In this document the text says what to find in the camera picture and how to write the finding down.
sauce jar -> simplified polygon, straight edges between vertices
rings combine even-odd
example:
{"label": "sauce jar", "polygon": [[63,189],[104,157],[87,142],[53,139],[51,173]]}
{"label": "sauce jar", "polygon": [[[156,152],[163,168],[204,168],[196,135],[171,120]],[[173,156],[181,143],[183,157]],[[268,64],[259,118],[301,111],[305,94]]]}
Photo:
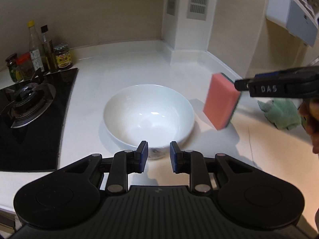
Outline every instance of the sauce jar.
{"label": "sauce jar", "polygon": [[7,67],[9,68],[11,80],[14,83],[18,83],[22,80],[20,71],[17,69],[16,59],[17,59],[17,54],[14,53],[11,56],[7,57],[7,59],[5,60],[7,62]]}
{"label": "sauce jar", "polygon": [[69,69],[73,66],[70,50],[67,43],[61,43],[54,48],[56,64],[59,70]]}
{"label": "sauce jar", "polygon": [[16,59],[18,70],[20,71],[23,80],[29,80],[34,74],[34,67],[31,61],[31,55],[29,52],[22,54]]}

backsplash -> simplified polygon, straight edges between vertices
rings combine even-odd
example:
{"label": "backsplash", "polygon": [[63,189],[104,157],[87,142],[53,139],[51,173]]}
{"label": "backsplash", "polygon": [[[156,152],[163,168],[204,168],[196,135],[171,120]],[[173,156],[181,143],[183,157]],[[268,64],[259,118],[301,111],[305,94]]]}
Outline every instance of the backsplash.
{"label": "backsplash", "polygon": [[28,51],[27,22],[48,25],[54,43],[71,48],[107,42],[160,39],[164,0],[0,0],[0,66]]}
{"label": "backsplash", "polygon": [[307,47],[266,20],[268,0],[217,0],[208,51],[242,77],[308,64],[319,42]]}

human hand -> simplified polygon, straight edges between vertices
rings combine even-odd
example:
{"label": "human hand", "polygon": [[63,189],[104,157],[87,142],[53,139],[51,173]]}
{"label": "human hand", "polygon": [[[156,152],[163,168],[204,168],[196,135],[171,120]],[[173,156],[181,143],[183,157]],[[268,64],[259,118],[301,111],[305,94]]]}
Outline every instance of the human hand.
{"label": "human hand", "polygon": [[307,120],[305,130],[312,140],[312,152],[319,154],[319,99],[311,99],[309,107],[305,102],[302,103],[299,114]]}

white bowl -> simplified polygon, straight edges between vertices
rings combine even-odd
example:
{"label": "white bowl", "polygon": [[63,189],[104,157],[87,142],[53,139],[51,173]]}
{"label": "white bowl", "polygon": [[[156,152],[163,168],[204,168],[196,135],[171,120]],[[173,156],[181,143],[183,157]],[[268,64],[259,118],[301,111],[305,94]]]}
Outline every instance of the white bowl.
{"label": "white bowl", "polygon": [[194,126],[189,101],[173,89],[142,84],[116,93],[104,109],[104,122],[121,149],[136,150],[146,140],[149,158],[162,157],[171,141],[183,143]]}

countertop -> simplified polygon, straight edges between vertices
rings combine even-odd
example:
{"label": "countertop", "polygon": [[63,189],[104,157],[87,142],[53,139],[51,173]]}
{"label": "countertop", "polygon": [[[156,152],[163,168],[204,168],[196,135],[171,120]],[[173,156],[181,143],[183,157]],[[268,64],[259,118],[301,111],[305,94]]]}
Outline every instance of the countertop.
{"label": "countertop", "polygon": [[[224,69],[223,72],[234,79],[234,73],[218,61],[169,64],[156,49],[157,45],[140,44],[143,44],[141,49],[136,44],[132,46],[133,52],[108,45],[114,49],[104,55],[93,53],[90,56],[92,47],[75,53],[78,59],[74,67],[79,72],[65,120],[59,167],[92,153],[112,157],[120,151],[104,126],[106,102],[124,87],[146,83],[163,85],[184,95],[196,113],[194,130],[183,149],[200,151],[206,157],[226,153],[294,184],[305,197],[303,216],[315,227],[314,218],[319,207],[319,159],[312,154],[310,138],[303,128],[277,130],[266,120],[257,100],[245,93],[231,124],[216,131],[202,113],[211,74]],[[0,72],[0,88],[11,84],[7,70]],[[13,197],[17,190],[46,174],[0,172],[0,209],[13,213]],[[174,174],[169,157],[165,157],[148,160],[145,172],[130,174],[128,181],[129,185],[184,185],[189,184],[189,175]]]}

